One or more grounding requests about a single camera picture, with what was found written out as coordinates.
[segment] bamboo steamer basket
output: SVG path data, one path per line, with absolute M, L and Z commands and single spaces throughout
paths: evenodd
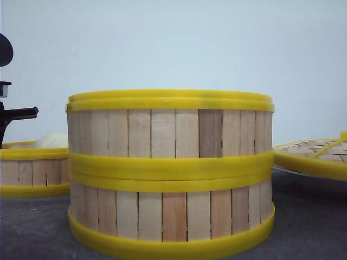
M 311 139 L 274 148 L 274 168 L 303 186 L 347 194 L 347 131 L 340 138 Z
M 32 148 L 35 141 L 3 144 L 1 196 L 46 197 L 69 193 L 68 149 Z
M 215 259 L 272 232 L 273 104 L 216 90 L 71 96 L 70 229 L 122 259 Z

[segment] bamboo steamer lid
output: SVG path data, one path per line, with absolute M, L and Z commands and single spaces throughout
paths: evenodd
M 276 146 L 274 164 L 312 177 L 347 181 L 347 131 L 342 131 L 339 139 L 312 139 Z

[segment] gray countertop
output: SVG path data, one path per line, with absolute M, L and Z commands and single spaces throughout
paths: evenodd
M 264 243 L 224 259 L 347 259 L 347 198 L 308 190 L 274 171 L 275 229 Z M 69 196 L 1 199 L 1 259 L 115 259 L 69 232 Z

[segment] white wall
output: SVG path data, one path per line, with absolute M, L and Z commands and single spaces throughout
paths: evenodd
M 15 57 L 5 141 L 66 132 L 68 96 L 123 88 L 273 97 L 274 144 L 347 129 L 347 1 L 2 0 Z

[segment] gray table surface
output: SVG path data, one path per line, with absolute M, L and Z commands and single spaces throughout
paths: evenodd
M 347 259 L 347 198 L 308 190 L 274 171 L 275 229 L 264 243 L 224 259 Z M 1 199 L 1 259 L 115 259 L 69 232 L 69 196 Z

